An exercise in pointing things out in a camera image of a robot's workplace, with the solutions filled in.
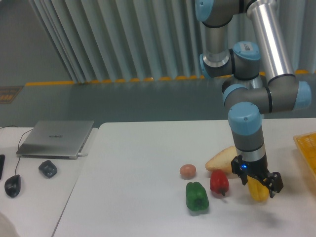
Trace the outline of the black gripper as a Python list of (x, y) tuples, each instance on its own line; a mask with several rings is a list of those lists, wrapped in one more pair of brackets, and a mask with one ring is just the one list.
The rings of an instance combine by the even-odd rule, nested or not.
[(268, 171), (267, 158), (261, 158), (256, 161), (244, 161), (242, 155), (237, 155), (231, 161), (232, 173), (236, 174), (243, 185), (248, 182), (247, 176), (257, 177), (259, 182), (269, 190), (270, 198), (280, 193), (283, 188), (283, 181), (279, 172)]

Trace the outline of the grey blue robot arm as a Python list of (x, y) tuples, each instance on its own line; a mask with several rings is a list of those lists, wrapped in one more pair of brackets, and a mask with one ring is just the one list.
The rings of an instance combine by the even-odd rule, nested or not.
[[(257, 180), (270, 197), (283, 188), (278, 172), (268, 170), (262, 115), (304, 109), (311, 104), (309, 84), (295, 77), (277, 19), (274, 0), (197, 0), (197, 20), (205, 26), (206, 47), (200, 55), (205, 78), (229, 76), (222, 86), (224, 107), (237, 156), (231, 168), (246, 184)], [(246, 14), (256, 43), (227, 46), (227, 26), (233, 16)]]

